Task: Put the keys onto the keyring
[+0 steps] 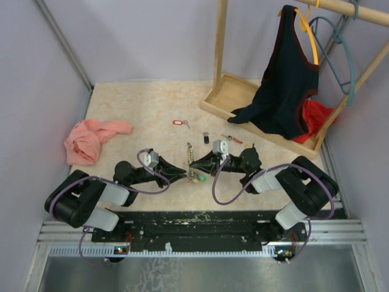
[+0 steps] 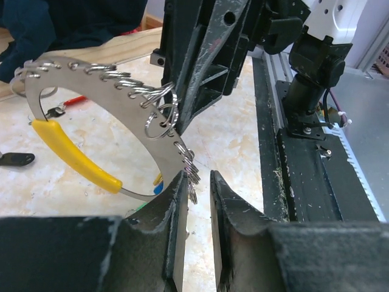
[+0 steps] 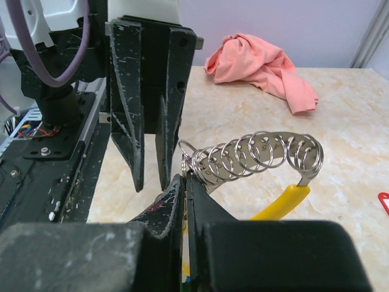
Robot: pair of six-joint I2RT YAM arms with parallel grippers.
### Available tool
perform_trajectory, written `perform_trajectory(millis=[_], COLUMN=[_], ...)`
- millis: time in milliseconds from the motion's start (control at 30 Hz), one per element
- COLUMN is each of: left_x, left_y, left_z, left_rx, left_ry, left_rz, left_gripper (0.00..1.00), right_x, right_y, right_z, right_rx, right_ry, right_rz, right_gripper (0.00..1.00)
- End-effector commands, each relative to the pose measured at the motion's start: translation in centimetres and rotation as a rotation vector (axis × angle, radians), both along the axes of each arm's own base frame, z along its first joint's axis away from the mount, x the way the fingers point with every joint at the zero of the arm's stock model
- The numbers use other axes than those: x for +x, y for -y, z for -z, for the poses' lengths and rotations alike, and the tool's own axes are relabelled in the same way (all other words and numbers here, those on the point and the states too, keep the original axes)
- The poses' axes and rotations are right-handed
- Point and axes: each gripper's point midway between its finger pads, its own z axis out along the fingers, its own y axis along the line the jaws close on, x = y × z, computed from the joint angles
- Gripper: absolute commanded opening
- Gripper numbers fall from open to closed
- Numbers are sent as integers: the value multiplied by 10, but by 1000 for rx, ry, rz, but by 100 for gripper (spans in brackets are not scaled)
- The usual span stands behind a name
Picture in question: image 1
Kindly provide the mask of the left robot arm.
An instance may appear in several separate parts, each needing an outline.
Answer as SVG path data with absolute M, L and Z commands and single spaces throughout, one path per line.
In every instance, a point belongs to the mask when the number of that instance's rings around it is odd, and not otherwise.
M 154 151 L 145 156 L 143 163 L 142 167 L 134 167 L 128 161 L 118 162 L 112 181 L 76 170 L 48 196 L 44 209 L 73 228 L 101 229 L 111 240 L 120 241 L 126 226 L 117 213 L 99 207 L 99 202 L 128 207 L 138 194 L 163 193 L 172 183 L 187 177 L 184 169 Z

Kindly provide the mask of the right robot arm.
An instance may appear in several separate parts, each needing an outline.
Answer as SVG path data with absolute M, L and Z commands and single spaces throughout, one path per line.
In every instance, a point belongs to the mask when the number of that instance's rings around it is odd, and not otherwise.
M 214 177 L 212 197 L 220 206 L 234 203 L 243 192 L 258 195 L 283 190 L 290 202 L 275 216 L 271 226 L 272 235 L 280 241 L 293 233 L 293 227 L 302 220 L 321 219 L 317 214 L 327 204 L 330 211 L 325 220 L 335 213 L 334 197 L 339 192 L 338 184 L 308 158 L 299 156 L 289 164 L 280 164 L 268 169 L 261 168 L 262 162 L 254 146 L 244 149 L 239 156 L 229 153 L 226 141 L 213 143 L 213 149 L 203 158 L 189 166 Z M 216 196 L 216 183 L 221 172 L 243 173 L 240 179 L 242 189 L 230 200 L 220 201 Z

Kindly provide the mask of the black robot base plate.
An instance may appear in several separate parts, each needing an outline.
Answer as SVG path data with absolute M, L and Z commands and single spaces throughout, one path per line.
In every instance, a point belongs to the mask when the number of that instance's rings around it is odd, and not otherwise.
M 126 251 L 178 254 L 263 252 L 274 242 L 272 255 L 291 259 L 308 237 L 304 223 L 283 229 L 275 211 L 132 211 L 118 212 L 113 231 L 94 228 L 92 242 L 123 243 Z

